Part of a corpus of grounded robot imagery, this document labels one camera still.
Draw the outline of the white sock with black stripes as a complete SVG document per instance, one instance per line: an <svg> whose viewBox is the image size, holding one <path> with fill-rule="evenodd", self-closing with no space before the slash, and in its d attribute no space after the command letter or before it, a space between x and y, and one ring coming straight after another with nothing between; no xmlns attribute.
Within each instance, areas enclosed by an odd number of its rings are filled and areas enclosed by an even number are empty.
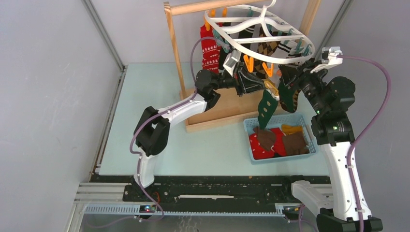
<svg viewBox="0 0 410 232"><path fill-rule="evenodd" d="M279 43L275 50L275 54L278 58L287 58L291 50L292 50L291 47L288 47L285 44Z"/></svg>

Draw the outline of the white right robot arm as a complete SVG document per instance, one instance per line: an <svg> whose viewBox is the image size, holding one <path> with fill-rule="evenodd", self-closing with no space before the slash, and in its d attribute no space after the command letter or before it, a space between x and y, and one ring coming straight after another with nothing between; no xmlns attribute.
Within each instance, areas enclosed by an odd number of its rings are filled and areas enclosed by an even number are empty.
<svg viewBox="0 0 410 232"><path fill-rule="evenodd" d="M333 194L330 200L308 181L296 181L282 187L282 198L298 199L315 216L320 232L382 231L382 220L366 203L356 167L356 138L347 115L355 101L355 84L343 76L324 82L327 69L316 71L310 61L301 66L282 64L279 69L285 88L300 90L315 112L311 130L324 154Z"/></svg>

